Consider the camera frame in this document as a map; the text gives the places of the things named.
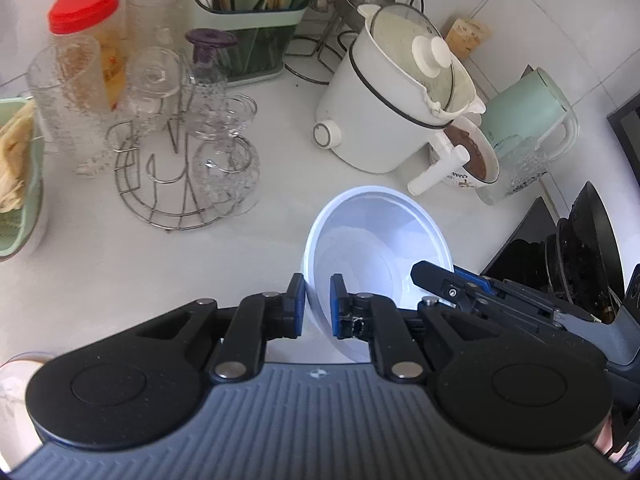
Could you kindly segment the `right hand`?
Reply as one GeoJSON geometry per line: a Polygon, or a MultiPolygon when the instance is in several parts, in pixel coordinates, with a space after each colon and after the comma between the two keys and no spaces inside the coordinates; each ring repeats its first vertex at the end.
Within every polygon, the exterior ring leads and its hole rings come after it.
{"type": "Polygon", "coordinates": [[[603,425],[596,442],[594,442],[594,447],[612,463],[617,463],[626,452],[628,446],[629,443],[625,443],[622,448],[617,452],[614,452],[612,416],[608,416],[608,419],[603,425]]]}

